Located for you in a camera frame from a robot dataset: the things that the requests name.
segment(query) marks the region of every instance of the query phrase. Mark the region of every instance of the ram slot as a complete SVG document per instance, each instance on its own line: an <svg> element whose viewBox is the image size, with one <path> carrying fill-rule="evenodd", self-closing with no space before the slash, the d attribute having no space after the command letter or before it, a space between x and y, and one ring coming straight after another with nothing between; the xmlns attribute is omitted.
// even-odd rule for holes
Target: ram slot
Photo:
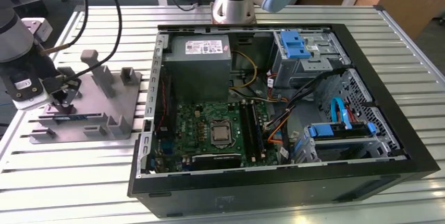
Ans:
<svg viewBox="0 0 445 224"><path fill-rule="evenodd" d="M249 161L255 162L257 160L261 159L261 151L258 147L255 121L254 121L255 115L251 111L253 109L251 105L246 104L246 102L239 103L239 109L241 109L246 158Z"/></svg>
<svg viewBox="0 0 445 224"><path fill-rule="evenodd" d="M263 155L265 144L263 144L262 130L261 130L261 124L259 124L255 104L251 103L249 108L250 108L251 114L253 114L253 122L254 122L254 129L255 129L255 131L254 131L254 140L255 140L257 146L258 146L259 158L265 158L265 155Z"/></svg>

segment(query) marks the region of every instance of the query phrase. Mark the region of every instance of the sticker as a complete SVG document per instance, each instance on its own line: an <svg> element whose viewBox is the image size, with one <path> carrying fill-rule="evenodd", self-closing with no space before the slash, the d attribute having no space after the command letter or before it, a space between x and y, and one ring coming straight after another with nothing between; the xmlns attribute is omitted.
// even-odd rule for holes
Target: sticker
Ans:
<svg viewBox="0 0 445 224"><path fill-rule="evenodd" d="M281 147L279 153L283 155L286 159L289 158L289 151L283 147Z"/></svg>
<svg viewBox="0 0 445 224"><path fill-rule="evenodd" d="M186 55L220 54L220 53L223 53L222 40L186 42Z"/></svg>
<svg viewBox="0 0 445 224"><path fill-rule="evenodd" d="M267 78L267 87L273 88L273 78Z"/></svg>
<svg viewBox="0 0 445 224"><path fill-rule="evenodd" d="M306 46L306 49L309 50L309 51L318 51L319 49L318 49L318 46L317 45L313 45L313 46Z"/></svg>
<svg viewBox="0 0 445 224"><path fill-rule="evenodd" d="M293 134L290 135L291 139L295 139L299 136L299 133L297 131L293 132Z"/></svg>
<svg viewBox="0 0 445 224"><path fill-rule="evenodd" d="M23 89L25 89L27 87L31 87L32 82L31 82L31 79L27 79L27 80L23 80L23 81L20 81L20 82L16 82L13 85L15 85L15 88L16 88L17 90L23 90Z"/></svg>

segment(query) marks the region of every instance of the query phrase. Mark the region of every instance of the cpu socket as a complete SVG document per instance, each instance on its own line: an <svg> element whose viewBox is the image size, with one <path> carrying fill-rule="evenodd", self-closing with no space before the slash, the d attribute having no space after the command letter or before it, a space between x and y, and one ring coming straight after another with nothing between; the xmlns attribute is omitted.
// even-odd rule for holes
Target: cpu socket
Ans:
<svg viewBox="0 0 445 224"><path fill-rule="evenodd" d="M210 141L218 148L231 145L231 124L229 120L210 121Z"/></svg>

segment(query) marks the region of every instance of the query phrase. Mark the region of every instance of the green circuit board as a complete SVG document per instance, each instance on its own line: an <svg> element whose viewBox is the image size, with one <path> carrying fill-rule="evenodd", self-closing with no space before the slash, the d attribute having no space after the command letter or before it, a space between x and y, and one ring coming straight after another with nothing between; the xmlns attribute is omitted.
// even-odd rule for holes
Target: green circuit board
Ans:
<svg viewBox="0 0 445 224"><path fill-rule="evenodd" d="M200 154L241 154L242 167L277 165L277 151L266 145L265 158L253 161L245 154L241 109L238 103L179 104L176 113L176 138L174 140L172 158L166 160L170 172L183 171L183 160ZM255 104L259 123L269 120L266 104ZM230 124L231 143L215 145L211 140L211 124Z"/></svg>

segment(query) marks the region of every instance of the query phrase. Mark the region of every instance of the aluminum plate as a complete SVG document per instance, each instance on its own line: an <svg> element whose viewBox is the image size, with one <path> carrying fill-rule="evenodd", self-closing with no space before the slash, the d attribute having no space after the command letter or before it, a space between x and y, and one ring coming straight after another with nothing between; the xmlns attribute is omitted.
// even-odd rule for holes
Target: aluminum plate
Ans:
<svg viewBox="0 0 445 224"><path fill-rule="evenodd" d="M258 23L343 23L392 92L441 171L397 185L362 202L302 206L196 218L174 223L426 223L445 220L445 86L412 40L386 12L373 7L293 6L278 14L257 10ZM91 22L78 44L52 56L59 66L80 71L84 49L111 51L118 16L112 6L91 7ZM134 130L143 125L147 78L159 24L211 22L210 8L184 13L175 7L123 7L122 45L107 63L112 71L134 67L143 74ZM79 32L75 12L59 43ZM136 199L127 197L132 147L130 140L32 145L27 135L39 115L19 112L0 142L0 222L139 223L159 221Z"/></svg>

